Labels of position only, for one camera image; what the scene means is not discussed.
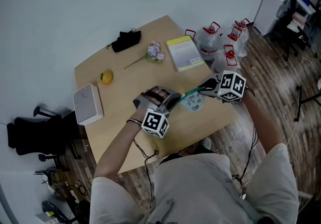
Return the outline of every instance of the wooden floor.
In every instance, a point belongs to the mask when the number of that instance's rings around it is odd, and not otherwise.
[[[246,50],[248,56],[241,59],[240,72],[247,79],[262,107],[267,109],[276,122],[282,127],[284,141],[288,141],[294,127],[294,116],[297,105],[298,74],[302,56],[310,61],[303,61],[300,72],[302,98],[317,93],[316,80],[321,76],[321,62],[313,57],[313,52],[306,49],[299,56],[290,54],[288,62],[284,61],[283,45],[271,42],[270,37],[262,37],[251,27],[250,39]],[[231,160],[232,174],[241,175],[246,165],[250,149],[253,123],[245,106],[235,104],[237,119],[225,128],[211,135],[215,149],[227,155]],[[295,131],[288,144],[291,164],[300,191],[317,194],[321,198],[321,107],[310,101],[301,107],[301,116],[295,126]],[[95,161],[88,142],[77,141],[77,149],[81,160],[74,160],[70,153],[66,153],[68,165],[77,179],[85,183],[89,191],[93,178]],[[260,143],[252,151],[251,160],[243,178],[243,182],[250,180],[255,169],[265,156]],[[151,173],[160,161],[148,165]],[[149,182],[144,167],[137,168],[118,176],[118,183],[123,186],[144,209],[149,209]]]

